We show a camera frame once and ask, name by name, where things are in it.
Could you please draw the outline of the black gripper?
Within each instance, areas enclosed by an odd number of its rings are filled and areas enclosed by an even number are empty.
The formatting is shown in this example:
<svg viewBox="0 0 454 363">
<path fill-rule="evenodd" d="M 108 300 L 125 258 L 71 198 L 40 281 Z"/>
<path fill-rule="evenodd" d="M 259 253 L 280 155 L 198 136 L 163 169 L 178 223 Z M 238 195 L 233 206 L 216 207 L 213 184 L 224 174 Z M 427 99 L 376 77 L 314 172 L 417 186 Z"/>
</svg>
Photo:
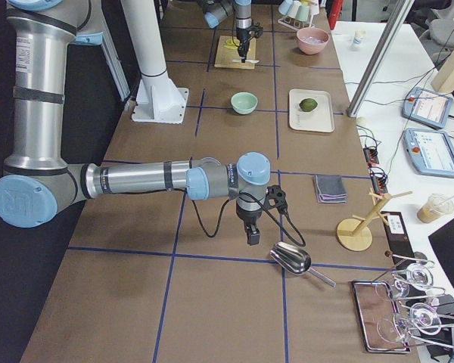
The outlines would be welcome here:
<svg viewBox="0 0 454 363">
<path fill-rule="evenodd" d="M 246 63 L 247 53 L 250 48 L 250 41 L 252 39 L 258 39 L 262 35 L 262 26 L 260 24 L 254 24 L 246 29 L 237 27 L 236 36 L 239 41 L 238 54 L 246 55 L 241 57 L 241 62 Z"/>
<path fill-rule="evenodd" d="M 236 200 L 236 213 L 244 223 L 249 246 L 256 246 L 260 243 L 257 220 L 263 212 L 267 213 L 273 208 L 276 208 L 280 214 L 286 212 L 286 193 L 279 185 L 248 188 L 239 192 Z"/>
</svg>

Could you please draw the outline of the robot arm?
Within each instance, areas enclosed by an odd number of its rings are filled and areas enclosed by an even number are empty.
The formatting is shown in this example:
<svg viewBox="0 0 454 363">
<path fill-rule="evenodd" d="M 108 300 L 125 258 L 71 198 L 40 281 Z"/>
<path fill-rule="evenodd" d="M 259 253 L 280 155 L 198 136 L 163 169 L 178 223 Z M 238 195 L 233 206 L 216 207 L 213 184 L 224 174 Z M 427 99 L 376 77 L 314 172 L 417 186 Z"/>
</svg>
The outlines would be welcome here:
<svg viewBox="0 0 454 363">
<path fill-rule="evenodd" d="M 204 20 L 211 29 L 217 28 L 221 22 L 234 15 L 237 40 L 233 43 L 240 57 L 239 61 L 243 64 L 251 63 L 247 56 L 250 42 L 263 34 L 263 27 L 260 23 L 254 23 L 251 17 L 251 1 L 199 0 L 196 3 L 201 8 Z"/>
<path fill-rule="evenodd" d="M 13 148 L 15 37 L 15 31 L 5 19 L 5 3 L 0 1 L 0 176 L 3 160 Z M 71 163 L 102 161 L 122 105 L 101 48 L 71 46 L 61 151 L 65 160 Z M 81 210 L 82 204 L 78 203 L 38 228 L 15 228 L 0 219 L 0 249 L 66 244 Z"/>
</svg>

